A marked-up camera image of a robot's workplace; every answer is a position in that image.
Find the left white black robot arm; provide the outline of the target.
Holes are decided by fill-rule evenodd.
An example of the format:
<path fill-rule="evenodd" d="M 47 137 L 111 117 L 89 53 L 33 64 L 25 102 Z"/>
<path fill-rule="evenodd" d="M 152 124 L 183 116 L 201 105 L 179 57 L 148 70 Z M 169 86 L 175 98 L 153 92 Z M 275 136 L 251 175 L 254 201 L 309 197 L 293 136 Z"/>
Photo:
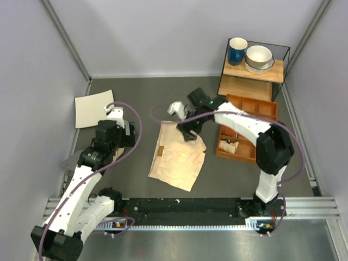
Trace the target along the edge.
<path fill-rule="evenodd" d="M 35 226 L 31 239 L 39 259 L 77 260 L 94 229 L 110 215 L 123 211 L 122 194 L 102 189 L 87 210 L 83 207 L 107 168 L 117 161 L 125 147 L 135 146 L 135 124 L 115 120 L 97 124 L 89 147 L 82 151 L 70 184 L 53 213 L 41 226 Z"/>

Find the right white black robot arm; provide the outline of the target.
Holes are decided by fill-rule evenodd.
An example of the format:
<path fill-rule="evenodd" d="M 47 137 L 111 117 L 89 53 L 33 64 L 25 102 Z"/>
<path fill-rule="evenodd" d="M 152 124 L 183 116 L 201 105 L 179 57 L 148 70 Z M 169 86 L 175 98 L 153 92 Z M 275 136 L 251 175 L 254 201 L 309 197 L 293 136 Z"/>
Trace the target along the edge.
<path fill-rule="evenodd" d="M 168 114 L 179 118 L 177 129 L 185 141 L 196 140 L 203 124 L 211 120 L 241 134 L 255 146 L 259 182 L 253 200 L 239 202 L 237 209 L 239 216 L 244 218 L 268 214 L 274 208 L 278 186 L 294 155 L 289 133 L 275 122 L 257 119 L 222 96 L 210 98 L 201 88 L 188 94 L 188 100 L 192 109 L 182 102 L 173 102 L 167 110 Z"/>

